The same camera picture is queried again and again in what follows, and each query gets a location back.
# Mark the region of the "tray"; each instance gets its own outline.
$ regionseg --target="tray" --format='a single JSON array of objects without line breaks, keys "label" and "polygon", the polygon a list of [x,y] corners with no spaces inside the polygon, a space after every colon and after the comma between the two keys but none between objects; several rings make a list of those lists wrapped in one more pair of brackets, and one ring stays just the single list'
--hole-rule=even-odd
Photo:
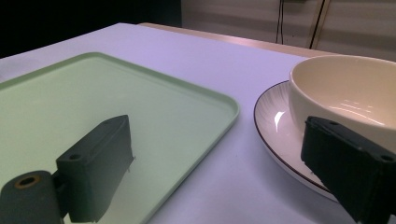
[{"label": "tray", "polygon": [[229,96],[92,52],[0,84],[0,185],[128,115],[135,160],[100,223],[143,223],[238,116]]}]

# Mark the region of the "white plate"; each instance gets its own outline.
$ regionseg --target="white plate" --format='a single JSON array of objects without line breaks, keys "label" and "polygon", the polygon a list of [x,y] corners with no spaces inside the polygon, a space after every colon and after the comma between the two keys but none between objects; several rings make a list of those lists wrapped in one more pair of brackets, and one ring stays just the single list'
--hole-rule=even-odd
[{"label": "white plate", "polygon": [[309,188],[336,201],[301,160],[304,137],[291,120],[288,81],[276,84],[259,97],[254,121],[271,156],[282,168]]}]

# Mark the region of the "tabletop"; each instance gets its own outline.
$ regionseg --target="tabletop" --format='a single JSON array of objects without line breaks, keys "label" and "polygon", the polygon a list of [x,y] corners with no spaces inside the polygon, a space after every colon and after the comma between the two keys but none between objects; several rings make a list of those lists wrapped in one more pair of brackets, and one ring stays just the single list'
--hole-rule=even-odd
[{"label": "tabletop", "polygon": [[0,59],[0,82],[96,51],[233,97],[240,105],[236,123],[148,223],[354,223],[339,203],[274,161],[253,118],[260,95],[288,80],[295,64],[330,53],[246,42],[259,46],[155,24],[117,23]]}]

